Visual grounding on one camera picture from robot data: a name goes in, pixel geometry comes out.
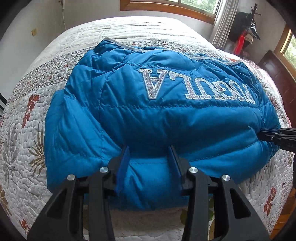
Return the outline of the blue puffer jacket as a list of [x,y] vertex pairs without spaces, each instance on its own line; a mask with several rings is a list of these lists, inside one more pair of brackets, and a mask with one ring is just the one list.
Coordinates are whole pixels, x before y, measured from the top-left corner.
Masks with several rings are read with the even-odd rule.
[[86,177],[128,147],[115,208],[183,206],[168,148],[208,176],[242,183],[278,147],[258,138],[280,128],[259,80],[240,60],[102,40],[85,53],[45,119],[47,187]]

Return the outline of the coat rack with clothes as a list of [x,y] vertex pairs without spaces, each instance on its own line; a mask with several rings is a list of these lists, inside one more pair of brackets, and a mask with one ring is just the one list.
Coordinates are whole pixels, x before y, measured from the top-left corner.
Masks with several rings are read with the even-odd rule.
[[246,41],[245,37],[248,34],[250,34],[251,37],[260,40],[256,29],[256,22],[254,19],[255,15],[261,15],[257,13],[257,9],[258,4],[255,3],[255,5],[251,7],[250,13],[240,11],[235,15],[233,24],[228,35],[228,39],[235,43],[234,49],[232,51],[233,54],[240,55]]

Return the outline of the dark wooden headboard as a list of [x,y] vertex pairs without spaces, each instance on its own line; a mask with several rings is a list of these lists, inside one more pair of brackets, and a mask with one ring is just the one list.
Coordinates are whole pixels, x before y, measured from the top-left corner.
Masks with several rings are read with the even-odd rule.
[[260,60],[259,67],[265,70],[274,81],[282,97],[285,112],[292,127],[295,128],[295,78],[271,50],[268,50]]

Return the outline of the wooden side window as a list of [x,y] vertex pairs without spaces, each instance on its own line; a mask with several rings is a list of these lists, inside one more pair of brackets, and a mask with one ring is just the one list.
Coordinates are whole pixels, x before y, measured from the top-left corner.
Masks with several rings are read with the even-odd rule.
[[274,49],[274,54],[280,59],[295,79],[295,36],[286,24],[282,36]]

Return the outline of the floral quilted bedspread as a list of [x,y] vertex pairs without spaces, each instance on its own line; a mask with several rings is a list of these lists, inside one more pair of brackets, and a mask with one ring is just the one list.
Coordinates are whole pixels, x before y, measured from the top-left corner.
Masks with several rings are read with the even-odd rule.
[[[179,20],[130,16],[97,20],[62,33],[31,64],[8,99],[1,117],[1,211],[12,235],[25,239],[51,197],[44,158],[45,117],[51,98],[64,89],[82,56],[105,37],[130,46],[158,46],[186,54],[243,61],[273,103],[282,127],[291,127],[273,79],[254,62],[218,50]],[[293,153],[279,150],[240,188],[269,233],[292,190]],[[112,210],[116,240],[181,240],[186,207],[155,211]]]

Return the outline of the white grey curtain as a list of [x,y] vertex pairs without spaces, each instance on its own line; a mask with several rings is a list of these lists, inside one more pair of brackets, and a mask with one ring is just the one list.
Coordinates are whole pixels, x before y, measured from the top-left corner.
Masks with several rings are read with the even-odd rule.
[[239,0],[221,1],[214,21],[209,42],[216,48],[223,49],[228,39],[231,26],[238,9]]

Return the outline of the wooden framed window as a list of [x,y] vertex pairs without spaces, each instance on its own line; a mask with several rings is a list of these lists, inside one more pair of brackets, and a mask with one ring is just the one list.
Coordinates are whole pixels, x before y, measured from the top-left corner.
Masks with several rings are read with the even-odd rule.
[[187,16],[214,25],[216,14],[172,1],[119,1],[120,11],[159,11],[163,13]]

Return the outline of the beige wall switch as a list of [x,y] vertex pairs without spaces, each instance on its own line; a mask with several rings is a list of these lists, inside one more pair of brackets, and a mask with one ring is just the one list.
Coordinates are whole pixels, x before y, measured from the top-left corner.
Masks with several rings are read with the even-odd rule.
[[33,37],[36,36],[36,34],[37,34],[37,29],[33,29],[33,30],[31,31],[31,33],[32,33],[32,36],[33,36]]

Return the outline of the wall mounted white device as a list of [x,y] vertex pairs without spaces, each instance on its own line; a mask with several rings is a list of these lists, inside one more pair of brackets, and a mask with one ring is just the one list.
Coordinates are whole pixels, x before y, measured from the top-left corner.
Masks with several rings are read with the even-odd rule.
[[64,10],[66,1],[65,0],[60,0],[59,3],[61,4],[62,10]]

